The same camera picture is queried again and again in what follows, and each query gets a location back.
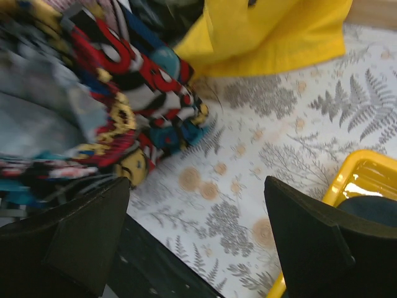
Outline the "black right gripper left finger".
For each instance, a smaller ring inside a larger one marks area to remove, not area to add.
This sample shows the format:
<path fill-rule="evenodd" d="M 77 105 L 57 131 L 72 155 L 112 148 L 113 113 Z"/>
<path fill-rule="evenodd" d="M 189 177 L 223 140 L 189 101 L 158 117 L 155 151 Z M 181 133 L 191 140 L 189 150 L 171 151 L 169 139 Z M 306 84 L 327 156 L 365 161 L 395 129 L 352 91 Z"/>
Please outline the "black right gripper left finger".
<path fill-rule="evenodd" d="M 126 178 L 1 227 L 1 297 L 100 297 L 121 234 Z"/>

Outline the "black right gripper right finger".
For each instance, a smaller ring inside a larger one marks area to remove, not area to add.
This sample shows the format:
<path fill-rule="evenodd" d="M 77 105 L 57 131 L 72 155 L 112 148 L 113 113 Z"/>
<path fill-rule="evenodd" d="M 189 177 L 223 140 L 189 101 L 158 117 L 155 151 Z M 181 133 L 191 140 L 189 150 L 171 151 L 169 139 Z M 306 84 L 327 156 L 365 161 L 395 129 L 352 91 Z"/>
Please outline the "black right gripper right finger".
<path fill-rule="evenodd" d="M 264 197 L 289 297 L 396 296 L 396 228 L 271 176 Z"/>

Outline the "colourful comic print shorts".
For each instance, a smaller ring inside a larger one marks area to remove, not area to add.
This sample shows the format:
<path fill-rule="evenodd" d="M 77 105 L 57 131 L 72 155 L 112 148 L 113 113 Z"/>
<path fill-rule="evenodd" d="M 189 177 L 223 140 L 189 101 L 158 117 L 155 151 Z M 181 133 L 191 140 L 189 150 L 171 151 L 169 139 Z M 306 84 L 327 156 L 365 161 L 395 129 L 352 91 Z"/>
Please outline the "colourful comic print shorts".
<path fill-rule="evenodd" d="M 159 40 L 140 45 L 116 8 L 120 32 L 97 2 L 1 2 L 2 200 L 42 208 L 117 177 L 135 188 L 207 132 L 191 67 Z"/>

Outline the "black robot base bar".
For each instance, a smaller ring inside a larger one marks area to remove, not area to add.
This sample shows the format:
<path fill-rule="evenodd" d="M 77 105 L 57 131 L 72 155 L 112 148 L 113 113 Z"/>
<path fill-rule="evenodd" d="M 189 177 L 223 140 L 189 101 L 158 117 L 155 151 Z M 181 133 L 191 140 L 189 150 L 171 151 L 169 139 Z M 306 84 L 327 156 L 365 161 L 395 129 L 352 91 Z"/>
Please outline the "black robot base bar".
<path fill-rule="evenodd" d="M 222 296 L 129 215 L 123 223 L 107 285 L 117 297 Z"/>

